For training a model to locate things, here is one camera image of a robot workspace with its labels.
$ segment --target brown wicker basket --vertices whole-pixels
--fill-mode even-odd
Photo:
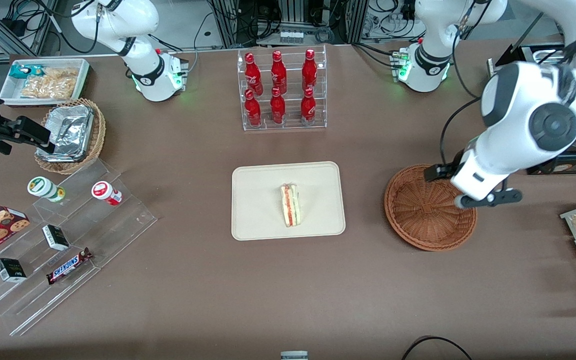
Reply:
[[[453,250],[473,234],[477,210],[455,206],[461,192],[450,180],[426,182],[424,169],[429,166],[409,166],[391,178],[383,199],[386,216],[397,234],[413,246]]]
[[[104,119],[104,114],[101,113],[99,107],[92,101],[86,98],[78,98],[77,100],[71,100],[64,102],[63,104],[57,105],[58,107],[74,107],[76,105],[86,105],[94,111],[93,128],[91,130],[90,142],[88,144],[88,151],[86,157],[80,162],[47,162],[39,159],[37,155],[34,156],[37,164],[45,170],[51,173],[59,173],[62,175],[70,175],[77,171],[79,168],[84,166],[87,162],[96,159],[101,153],[101,148],[104,146],[104,137],[106,136],[106,120]],[[41,125],[46,125],[48,120],[48,114],[43,117]]]

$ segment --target clear acrylic shelf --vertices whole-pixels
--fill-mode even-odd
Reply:
[[[100,180],[121,191],[119,205],[91,196],[92,185]],[[124,186],[119,173],[99,159],[59,185],[66,190],[66,197],[58,203],[37,200],[25,211],[30,226],[0,246],[0,258],[19,260],[27,276],[20,283],[0,278],[0,317],[11,336],[23,335],[157,221]],[[61,227],[70,243],[68,250],[48,246],[42,232],[46,224]],[[84,248],[89,248],[93,258],[49,285],[46,275]]]
[[[306,50],[315,51],[315,63],[317,63],[317,84],[313,88],[313,98],[317,103],[315,107],[315,120],[313,125],[304,126],[302,124],[302,98],[304,90],[302,89],[302,66],[306,59]],[[288,77],[288,91],[283,94],[286,103],[286,119],[282,125],[277,125],[272,121],[272,112],[270,109],[270,99],[272,98],[271,89],[273,82],[270,75],[270,68],[273,65],[272,53],[265,49],[247,49],[239,50],[237,53],[237,76],[239,85],[239,102],[241,103],[241,119],[244,130],[283,130],[283,129],[312,129],[325,128],[328,125],[327,112],[327,59],[325,46],[310,47],[282,47],[281,58],[286,66]],[[244,91],[248,88],[246,82],[246,62],[243,57],[246,53],[254,54],[254,62],[261,71],[261,84],[263,85],[263,94],[256,100],[261,107],[261,126],[251,127],[246,116],[244,103]]]

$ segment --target table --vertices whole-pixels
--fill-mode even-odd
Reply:
[[[485,60],[509,43],[459,45],[471,89],[482,90]],[[441,128],[468,95],[452,70],[437,91],[415,93],[350,46],[327,51],[328,128],[276,134],[242,130],[236,51],[200,53],[187,91],[162,103],[135,91],[119,57],[89,57],[85,96],[107,121],[101,157],[160,221],[25,335],[0,324],[0,358],[398,359],[423,335],[478,360],[576,358],[576,248],[558,217],[576,208],[576,175],[513,175],[524,199],[480,209],[462,247],[413,248],[386,220],[384,189],[398,170],[439,161]],[[46,110],[2,112],[41,120]],[[464,111],[446,135],[448,157],[483,129],[477,107]],[[0,155],[0,205],[29,207],[34,176],[63,179],[33,151]],[[231,237],[235,168],[318,161],[340,167],[343,234]],[[415,358],[457,354],[424,344]]]

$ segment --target coca-cola bottle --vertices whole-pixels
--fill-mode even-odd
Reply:
[[[261,84],[261,71],[255,64],[255,56],[249,52],[244,57],[246,59],[246,82],[248,88],[254,91],[254,95],[261,96],[264,93],[264,86]]]
[[[313,88],[317,84],[317,64],[315,63],[315,50],[309,48],[306,50],[306,61],[301,68],[301,88],[306,91],[309,87]]]
[[[259,107],[259,102],[256,100],[255,94],[253,94],[251,89],[246,89],[244,96],[246,97],[244,107],[246,108],[248,122],[251,127],[258,128],[261,126],[261,107]]]
[[[288,78],[286,76],[286,65],[282,61],[282,52],[279,50],[272,51],[272,86],[278,87],[281,94],[288,91]]]
[[[313,88],[307,88],[303,91],[301,100],[301,123],[304,126],[311,126],[315,123],[315,99],[313,98]]]
[[[277,86],[272,88],[270,109],[272,109],[272,121],[277,125],[282,125],[286,120],[286,101],[284,101],[282,92]]]

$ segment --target white container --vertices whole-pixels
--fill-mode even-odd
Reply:
[[[112,205],[113,207],[119,205],[122,202],[122,193],[118,189],[115,189],[107,181],[98,181],[90,190],[93,198],[103,200],[106,203]]]
[[[299,189],[301,223],[286,227],[280,187]],[[324,237],[346,229],[339,167],[332,161],[244,166],[232,173],[231,234],[239,241]]]
[[[59,203],[66,196],[63,187],[55,185],[43,176],[34,177],[28,182],[27,190],[31,195],[45,198],[53,203]]]
[[[4,85],[0,91],[0,99],[4,101],[5,105],[9,107],[33,107],[33,106],[44,106],[44,105],[57,105],[65,103],[66,101],[75,100],[80,98],[82,95],[82,89],[84,87],[84,82],[86,81],[86,75],[88,74],[90,65],[84,59],[81,58],[38,58],[38,59],[23,59],[14,60],[12,66],[14,65],[41,65],[46,68],[77,68],[79,73],[77,75],[77,82],[75,83],[75,89],[72,92],[70,99],[61,100],[57,98],[28,98],[22,97],[21,91],[26,84],[26,79],[17,79],[12,76],[6,76],[4,80]]]

